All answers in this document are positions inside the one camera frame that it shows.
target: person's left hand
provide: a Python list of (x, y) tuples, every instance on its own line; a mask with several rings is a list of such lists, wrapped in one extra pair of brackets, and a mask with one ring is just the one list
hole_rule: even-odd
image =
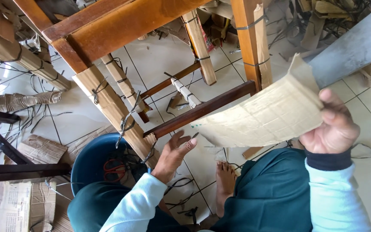
[(164, 146), (157, 165), (151, 172), (159, 181), (164, 184), (171, 181), (177, 168), (181, 165), (184, 156), (197, 145), (197, 139), (191, 139), (191, 136), (184, 136), (184, 131), (180, 130)]

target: teal pants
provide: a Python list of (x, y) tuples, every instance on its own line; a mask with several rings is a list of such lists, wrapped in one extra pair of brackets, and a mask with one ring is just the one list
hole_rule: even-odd
[[(225, 202), (215, 232), (309, 232), (309, 174), (303, 150), (275, 149), (258, 161), (247, 161), (234, 196)], [(96, 182), (82, 188), (68, 207), (75, 232), (98, 232), (129, 188)], [(189, 232), (158, 207), (147, 232)]]

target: light blue sleeve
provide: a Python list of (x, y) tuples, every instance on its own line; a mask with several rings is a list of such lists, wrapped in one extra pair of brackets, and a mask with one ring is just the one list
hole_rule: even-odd
[(167, 186), (145, 173), (121, 200), (100, 232), (146, 232)]
[(371, 223), (357, 193), (354, 164), (339, 171), (308, 166), (313, 232), (371, 232)]

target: bare foot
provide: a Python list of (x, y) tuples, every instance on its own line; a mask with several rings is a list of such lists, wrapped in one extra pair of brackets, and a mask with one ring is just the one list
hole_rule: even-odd
[(224, 203), (227, 198), (233, 196), (234, 186), (237, 175), (234, 168), (228, 163), (217, 161), (216, 181), (217, 181), (217, 215), (224, 216)]

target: dark cuff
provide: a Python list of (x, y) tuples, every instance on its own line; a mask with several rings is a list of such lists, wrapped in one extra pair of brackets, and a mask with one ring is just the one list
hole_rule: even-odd
[(352, 166), (351, 148), (340, 154), (317, 154), (305, 150), (307, 164), (322, 171), (338, 171)]

